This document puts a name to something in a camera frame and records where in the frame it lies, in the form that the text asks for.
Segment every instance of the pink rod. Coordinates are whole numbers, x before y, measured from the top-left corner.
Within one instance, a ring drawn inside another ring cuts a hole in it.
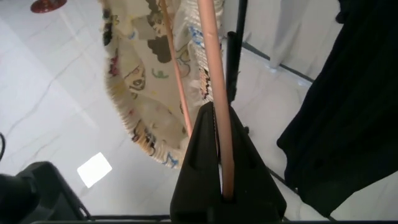
[[[166,5],[165,0],[160,0],[160,6],[163,11],[166,32],[167,32],[167,40],[169,41],[170,54],[172,55],[172,60],[173,60],[173,65],[174,65],[174,72],[175,72],[175,76],[177,77],[177,85],[178,85],[178,90],[180,92],[180,100],[181,100],[181,105],[182,105],[182,111],[184,113],[185,124],[187,125],[188,136],[191,137],[192,124],[191,124],[191,119],[189,117],[187,100],[185,99],[184,87],[182,85],[181,71],[180,71],[180,68],[178,67],[177,59],[175,58],[173,32],[172,32],[172,28],[170,25],[170,17],[167,12],[167,5]]]
[[[223,196],[231,200],[234,193],[234,159],[231,136],[231,120],[224,84],[224,71],[218,42],[216,15],[213,0],[198,0],[199,16],[205,51],[213,89],[218,137],[221,149],[221,169],[223,174]]]

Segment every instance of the floor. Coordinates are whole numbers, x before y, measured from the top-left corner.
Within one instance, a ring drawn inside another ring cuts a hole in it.
[[[92,214],[168,214],[178,170],[155,162],[129,139],[104,92],[99,4],[68,0],[55,12],[33,14],[31,3],[0,1],[0,131],[7,139],[0,172],[51,161]],[[233,107],[266,165],[283,176],[286,158],[275,141],[311,83],[267,64],[243,50]],[[88,187],[81,167],[93,157],[105,158],[110,168]],[[326,220],[275,182],[289,220]],[[351,205],[336,216],[358,218]]]

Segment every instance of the copper rod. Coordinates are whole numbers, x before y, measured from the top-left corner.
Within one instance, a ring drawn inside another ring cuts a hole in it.
[[[175,72],[175,76],[177,78],[178,90],[180,92],[180,101],[181,101],[182,111],[184,113],[185,125],[187,125],[188,136],[191,137],[191,135],[192,135],[192,124],[191,124],[191,119],[190,119],[190,116],[189,116],[187,100],[185,99],[184,87],[182,85],[180,67],[178,67],[177,59],[175,57],[173,32],[172,32],[172,27],[171,27],[171,24],[170,24],[170,16],[169,16],[169,14],[167,12],[167,5],[166,5],[165,0],[160,0],[160,6],[161,6],[162,11],[163,11],[164,22],[165,22],[166,33],[167,33],[167,40],[169,42],[170,54],[172,56],[173,65],[174,65],[174,72]]]
[[[218,137],[221,151],[221,172],[223,197],[231,200],[234,194],[234,159],[231,134],[231,120],[226,97],[223,63],[213,0],[198,0],[200,23],[205,43],[205,52],[213,89]]]

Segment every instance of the black cloth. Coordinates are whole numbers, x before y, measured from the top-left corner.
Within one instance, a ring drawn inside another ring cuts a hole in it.
[[[398,1],[352,0],[333,49],[277,145],[285,181],[323,216],[398,170]]]

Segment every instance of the black pole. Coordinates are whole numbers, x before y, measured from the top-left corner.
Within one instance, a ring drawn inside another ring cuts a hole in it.
[[[244,23],[246,20],[246,9],[248,0],[239,0],[238,21],[236,32],[228,32],[227,36],[227,57],[226,57],[226,89],[228,104],[231,104],[236,95],[236,83],[238,81],[239,61],[243,41]]]

